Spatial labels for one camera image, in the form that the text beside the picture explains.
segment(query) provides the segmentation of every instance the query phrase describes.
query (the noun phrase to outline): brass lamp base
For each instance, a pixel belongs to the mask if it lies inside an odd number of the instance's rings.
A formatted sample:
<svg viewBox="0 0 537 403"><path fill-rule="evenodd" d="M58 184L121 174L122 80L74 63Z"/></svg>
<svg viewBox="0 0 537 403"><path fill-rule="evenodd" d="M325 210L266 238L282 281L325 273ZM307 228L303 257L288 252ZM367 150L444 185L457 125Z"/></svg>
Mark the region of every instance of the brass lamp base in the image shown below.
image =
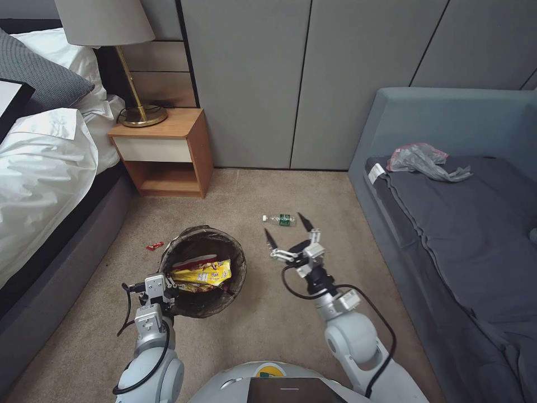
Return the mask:
<svg viewBox="0 0 537 403"><path fill-rule="evenodd" d="M128 127L145 127L162 122L168 117L168 112L161 106L144 105L125 109L119 116L118 122Z"/></svg>

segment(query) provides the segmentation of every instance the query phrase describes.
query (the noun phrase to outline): table lamp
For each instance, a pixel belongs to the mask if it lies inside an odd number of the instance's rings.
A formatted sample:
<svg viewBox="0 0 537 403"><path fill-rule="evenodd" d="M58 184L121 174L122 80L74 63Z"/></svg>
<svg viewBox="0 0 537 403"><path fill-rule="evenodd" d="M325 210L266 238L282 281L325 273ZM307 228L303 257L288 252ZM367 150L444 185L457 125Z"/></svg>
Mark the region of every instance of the table lamp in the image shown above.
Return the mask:
<svg viewBox="0 0 537 403"><path fill-rule="evenodd" d="M55 0L67 42L82 46L114 46L123 65L136 107L127 108L119 122L129 127L151 126L162 122L166 109L140 102L133 76L121 45L149 42L155 34L140 0Z"/></svg>

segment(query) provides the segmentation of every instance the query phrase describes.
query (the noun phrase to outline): gray pillow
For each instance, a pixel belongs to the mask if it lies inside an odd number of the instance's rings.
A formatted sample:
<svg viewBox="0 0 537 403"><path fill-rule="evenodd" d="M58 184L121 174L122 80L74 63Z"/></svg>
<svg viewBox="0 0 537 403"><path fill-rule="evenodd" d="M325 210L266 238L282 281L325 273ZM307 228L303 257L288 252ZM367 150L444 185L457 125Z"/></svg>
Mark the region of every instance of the gray pillow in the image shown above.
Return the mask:
<svg viewBox="0 0 537 403"><path fill-rule="evenodd" d="M22 81L35 88L23 115L70 107L89 94L94 84L32 52L0 30L0 78Z"/></svg>

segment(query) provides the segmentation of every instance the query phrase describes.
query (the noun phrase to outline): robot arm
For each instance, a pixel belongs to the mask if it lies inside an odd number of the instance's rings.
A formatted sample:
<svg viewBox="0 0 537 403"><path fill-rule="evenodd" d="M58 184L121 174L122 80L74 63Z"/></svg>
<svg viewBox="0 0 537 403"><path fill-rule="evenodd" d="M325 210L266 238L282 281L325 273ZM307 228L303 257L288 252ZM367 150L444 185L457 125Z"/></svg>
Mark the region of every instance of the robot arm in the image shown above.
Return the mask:
<svg viewBox="0 0 537 403"><path fill-rule="evenodd" d="M140 292L145 303L136 311L133 322L138 332L134 359L127 365L113 393L116 403L173 403L177 400L183 383L185 367L175 352L173 316L169 314L174 303L168 291L174 288L172 280L164 274L154 274L144 283L126 287L130 293Z"/></svg>
<svg viewBox="0 0 537 403"><path fill-rule="evenodd" d="M284 286L293 295L315 302L317 312L327 325L324 332L326 343L341 363L353 390L379 403L427 402L414 379L393 360L397 340L392 328L361 290L349 284L334 284L334 278L324 268L324 248L319 243L321 232L314 229L310 221L300 213L299 217L309 232L309 241L302 242L287 252L278 249L272 236L265 230L267 244L273 258L288 263L282 271ZM287 285L285 272L290 268L295 268L299 276L307 281L308 296L298 294ZM345 288L351 289L342 293L341 289ZM377 337L375 326L369 318L355 311L360 304L359 293L370 303L392 334L390 352ZM369 369L360 368L364 364Z"/></svg>

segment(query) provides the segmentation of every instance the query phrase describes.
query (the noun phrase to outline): black cable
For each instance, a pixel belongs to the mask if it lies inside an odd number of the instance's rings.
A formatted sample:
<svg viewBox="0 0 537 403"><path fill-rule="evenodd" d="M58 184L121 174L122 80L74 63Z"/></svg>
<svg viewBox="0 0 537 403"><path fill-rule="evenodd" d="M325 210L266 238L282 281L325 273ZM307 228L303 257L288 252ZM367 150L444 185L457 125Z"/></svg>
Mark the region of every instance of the black cable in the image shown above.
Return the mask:
<svg viewBox="0 0 537 403"><path fill-rule="evenodd" d="M125 328L128 326L127 322L129 321L130 307L131 307L129 286L126 285L125 283L121 283L121 286L123 287L123 289L124 289L125 292L127 293L127 315L125 316L125 321L123 322L123 326L121 327L121 329L119 330L119 332L117 332L117 336L118 336L118 337L119 337L119 335L120 335L121 333L123 333L123 331L125 330Z"/></svg>
<svg viewBox="0 0 537 403"><path fill-rule="evenodd" d="M151 106L151 107L145 108L145 111L146 111L146 112L151 112L151 111L153 111L154 109L160 110L160 109L162 109L162 108L163 108L163 106L160 106L160 105L153 105L153 106ZM117 118L116 118L116 123L119 122L119 118L123 115L123 111L126 111L127 109L131 109L131 108L123 108L123 109L121 109L121 112L119 112L119 115L118 115Z"/></svg>
<svg viewBox="0 0 537 403"><path fill-rule="evenodd" d="M336 285L336 288L352 288L353 290L359 292L360 295L362 295L362 297L368 302L368 304L371 305L371 308L373 308L375 313L379 316L380 320L382 320L382 322L388 328L390 334L392 335L392 346L390 347L388 357L386 358L386 360L384 360L384 362L382 363L380 368L377 370L377 372L375 372L375 374L373 375L373 378L371 378L371 381L369 381L368 387L365 390L365 397L369 398L371 396L373 384L380 377L380 375L384 372L384 370L390 363L390 360L393 358L393 355L395 354L395 349L397 348L397 337L395 336L395 332L393 331L388 321L384 318L384 316L382 316L380 311L376 308L375 304L372 303L369 297L360 288L352 284L338 284Z"/></svg>
<svg viewBox="0 0 537 403"><path fill-rule="evenodd" d="M281 281L283 282L285 288L287 288L287 291L289 291L295 297L298 297L298 298L301 298L301 299L317 299L317 298L322 297L323 295L326 295L326 294L329 293L329 291L326 290L326 291L323 291L321 294L316 294L314 296L305 296L305 295L299 294L298 292L293 290L291 287L289 287L289 285L287 284L287 281L285 280L285 272L288 269L291 269L291 268L292 268L292 266L286 266L281 270Z"/></svg>
<svg viewBox="0 0 537 403"><path fill-rule="evenodd" d="M164 327L166 328L166 343L164 344L164 349L162 350L162 354L161 354L160 358L158 359L157 363L155 364L155 366L153 367L153 369L151 371L149 371L149 373L146 376L144 376L140 381L138 381L134 385L131 385L131 386L123 388L123 389L119 389L119 383L118 383L116 386L114 386L114 389L112 390L112 393L114 395L122 395L124 393L128 393L128 392L133 391L136 388L140 387L141 385L146 383L155 374L155 372L158 370L158 367L161 366L162 362L164 361L164 357L166 356L166 353L168 351L168 345L169 345L169 326L168 326L168 323L166 323L165 320L162 320L162 325L164 325Z"/></svg>

